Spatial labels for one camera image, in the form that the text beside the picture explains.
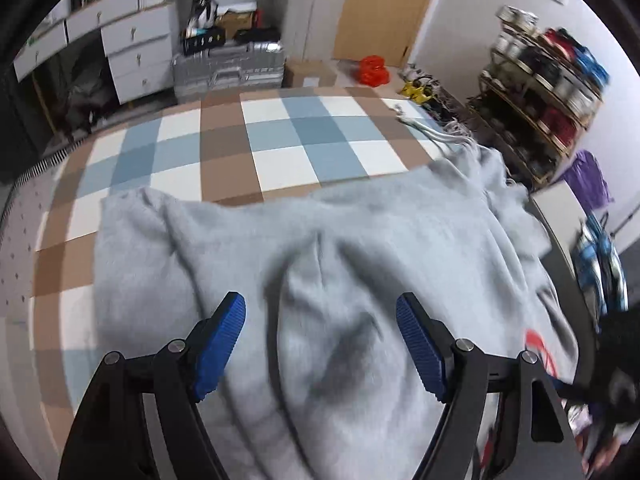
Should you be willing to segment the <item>person right hand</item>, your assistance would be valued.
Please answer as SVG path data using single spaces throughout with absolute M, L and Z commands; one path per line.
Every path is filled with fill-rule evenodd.
M 582 472 L 584 474 L 590 474 L 590 472 L 594 474 L 610 466 L 620 448 L 628 443 L 633 433 L 634 430 L 629 428 L 615 429 L 612 437 L 600 448 L 592 463 L 589 463 L 588 460 L 582 460 Z

